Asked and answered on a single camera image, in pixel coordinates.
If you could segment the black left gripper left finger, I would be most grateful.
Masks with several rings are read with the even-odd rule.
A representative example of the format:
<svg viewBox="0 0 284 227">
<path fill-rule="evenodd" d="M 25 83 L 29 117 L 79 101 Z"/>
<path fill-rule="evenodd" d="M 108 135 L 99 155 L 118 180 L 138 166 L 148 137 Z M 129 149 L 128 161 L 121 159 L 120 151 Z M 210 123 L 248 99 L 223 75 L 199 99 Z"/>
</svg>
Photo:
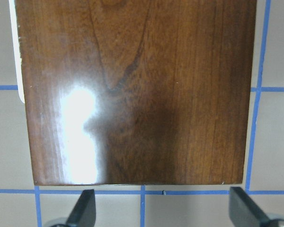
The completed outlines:
<svg viewBox="0 0 284 227">
<path fill-rule="evenodd" d="M 94 190 L 83 190 L 72 212 L 66 220 L 68 227 L 93 227 L 96 222 Z"/>
</svg>

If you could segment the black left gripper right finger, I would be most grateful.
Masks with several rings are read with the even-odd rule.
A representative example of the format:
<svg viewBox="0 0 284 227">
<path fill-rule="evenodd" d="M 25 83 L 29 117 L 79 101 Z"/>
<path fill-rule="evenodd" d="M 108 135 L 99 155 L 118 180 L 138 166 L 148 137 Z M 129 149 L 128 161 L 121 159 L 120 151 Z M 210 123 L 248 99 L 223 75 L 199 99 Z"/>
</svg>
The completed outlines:
<svg viewBox="0 0 284 227">
<path fill-rule="evenodd" d="M 229 192 L 229 217 L 235 227 L 274 227 L 275 223 L 241 187 Z"/>
</svg>

